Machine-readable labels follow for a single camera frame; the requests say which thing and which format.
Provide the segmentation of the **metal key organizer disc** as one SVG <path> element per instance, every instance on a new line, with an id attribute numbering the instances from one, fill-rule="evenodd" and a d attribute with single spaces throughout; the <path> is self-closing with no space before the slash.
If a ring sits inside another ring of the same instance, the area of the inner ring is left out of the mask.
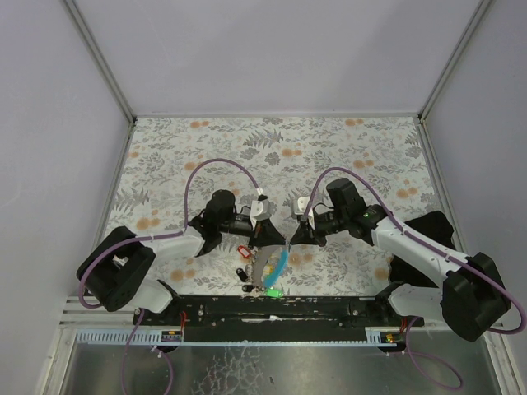
<path id="1" fill-rule="evenodd" d="M 254 252 L 249 280 L 254 289 L 250 293 L 263 294 L 267 289 L 273 289 L 283 274 L 289 259 L 289 247 L 260 247 Z"/>

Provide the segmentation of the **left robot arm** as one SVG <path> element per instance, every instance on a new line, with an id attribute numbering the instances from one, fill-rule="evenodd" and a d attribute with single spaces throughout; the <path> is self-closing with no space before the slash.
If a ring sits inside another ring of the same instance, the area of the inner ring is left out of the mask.
<path id="1" fill-rule="evenodd" d="M 265 195 L 252 201 L 248 214 L 241 214 L 234 194 L 217 190 L 181 231 L 138 236 L 126 226 L 112 230 L 77 269 L 79 302 L 86 309 L 102 307 L 108 312 L 132 306 L 160 313 L 171 303 L 174 292 L 147 279 L 152 264 L 208 254 L 225 234 L 245 237 L 249 249 L 265 253 L 286 245 L 271 222 Z"/>

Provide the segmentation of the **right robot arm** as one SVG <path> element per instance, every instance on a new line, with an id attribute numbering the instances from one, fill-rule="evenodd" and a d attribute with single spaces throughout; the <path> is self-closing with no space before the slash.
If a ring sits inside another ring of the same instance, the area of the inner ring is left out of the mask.
<path id="1" fill-rule="evenodd" d="M 387 293 L 398 315 L 441 320 L 473 342 L 510 310 L 496 264 L 484 253 L 470 257 L 389 217 L 381 205 L 367 205 L 349 179 L 337 179 L 326 190 L 332 205 L 322 214 L 314 212 L 307 197 L 292 203 L 299 225 L 291 244 L 324 247 L 328 236 L 346 231 L 413 267 L 433 285 L 395 280 Z"/>

